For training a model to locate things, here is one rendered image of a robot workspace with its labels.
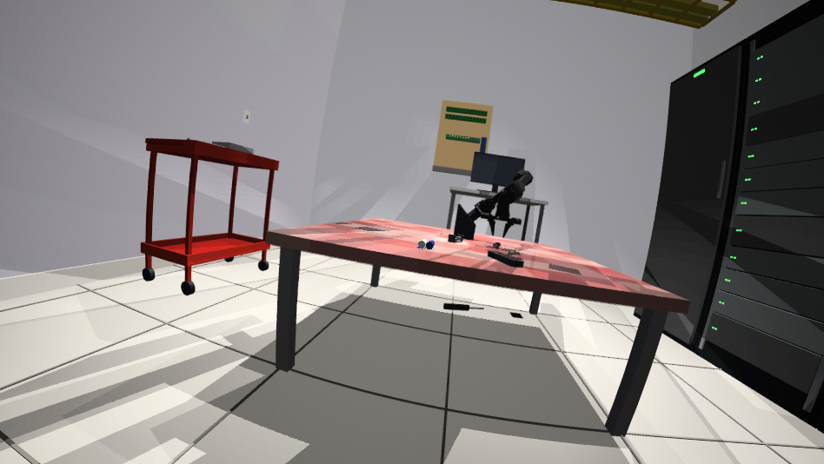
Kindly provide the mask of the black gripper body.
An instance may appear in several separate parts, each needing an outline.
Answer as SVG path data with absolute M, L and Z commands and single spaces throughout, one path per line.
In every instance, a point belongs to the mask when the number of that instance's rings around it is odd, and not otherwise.
M 496 219 L 496 220 L 506 221 L 507 223 L 510 223 L 510 224 L 521 224 L 521 222 L 522 222 L 521 219 L 508 218 L 508 212 L 509 212 L 509 205 L 498 203 L 497 211 L 496 211 L 495 215 L 492 215 L 492 214 L 489 214 L 489 213 L 482 213 L 481 218 L 488 219 L 490 221 L 494 221 Z M 500 216 L 501 218 L 499 218 L 497 216 Z M 504 220 L 503 217 L 505 218 L 505 220 Z

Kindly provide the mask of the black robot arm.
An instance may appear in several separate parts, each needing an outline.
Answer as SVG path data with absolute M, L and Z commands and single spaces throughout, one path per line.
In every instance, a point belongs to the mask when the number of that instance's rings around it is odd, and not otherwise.
M 474 206 L 475 208 L 469 211 L 467 214 L 472 221 L 478 219 L 482 213 L 489 213 L 495 209 L 495 205 L 497 203 L 507 204 L 513 203 L 522 198 L 523 192 L 525 190 L 525 186 L 529 185 L 533 181 L 533 176 L 530 172 L 525 170 L 520 170 L 512 180 L 512 182 L 505 187 L 505 189 L 500 190 L 496 193 L 495 196 L 491 198 L 482 199 L 482 201 L 476 203 Z M 479 205 L 478 205 L 479 204 Z M 477 205 L 477 206 L 476 206 Z M 478 209 L 478 208 L 479 209 Z

